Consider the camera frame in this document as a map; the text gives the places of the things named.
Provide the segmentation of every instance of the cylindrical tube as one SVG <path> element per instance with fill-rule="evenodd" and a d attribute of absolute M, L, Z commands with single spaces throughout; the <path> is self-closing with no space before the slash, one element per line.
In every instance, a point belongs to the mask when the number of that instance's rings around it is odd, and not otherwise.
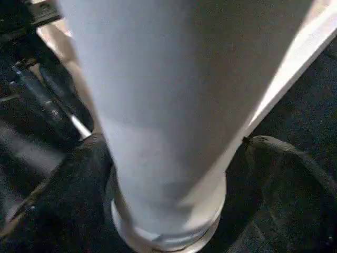
<path fill-rule="evenodd" d="M 117 166 L 118 231 L 186 247 L 220 215 L 225 169 L 310 1 L 60 4 Z"/>

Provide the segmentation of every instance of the white cylinder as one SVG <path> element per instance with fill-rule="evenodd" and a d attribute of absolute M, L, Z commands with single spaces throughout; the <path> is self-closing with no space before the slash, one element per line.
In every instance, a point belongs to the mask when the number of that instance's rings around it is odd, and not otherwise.
<path fill-rule="evenodd" d="M 117 229 L 192 244 L 220 215 L 225 169 L 310 1 L 60 4 L 117 166 Z"/>

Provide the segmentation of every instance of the white pipe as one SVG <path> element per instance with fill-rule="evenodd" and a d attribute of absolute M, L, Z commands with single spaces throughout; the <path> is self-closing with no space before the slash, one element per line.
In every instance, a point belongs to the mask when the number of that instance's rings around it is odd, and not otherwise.
<path fill-rule="evenodd" d="M 192 244 L 310 1 L 60 4 L 117 166 L 120 235 L 138 252 Z"/>
<path fill-rule="evenodd" d="M 70 115 L 70 119 L 80 133 L 82 139 L 85 139 L 92 134 L 89 129 L 86 128 L 86 126 L 75 115 Z"/>

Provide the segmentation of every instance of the pvc pipe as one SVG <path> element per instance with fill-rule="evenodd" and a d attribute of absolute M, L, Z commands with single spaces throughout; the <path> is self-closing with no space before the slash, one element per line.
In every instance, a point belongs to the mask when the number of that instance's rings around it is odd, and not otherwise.
<path fill-rule="evenodd" d="M 138 252 L 198 241 L 310 1 L 60 5 L 117 166 L 117 230 Z"/>

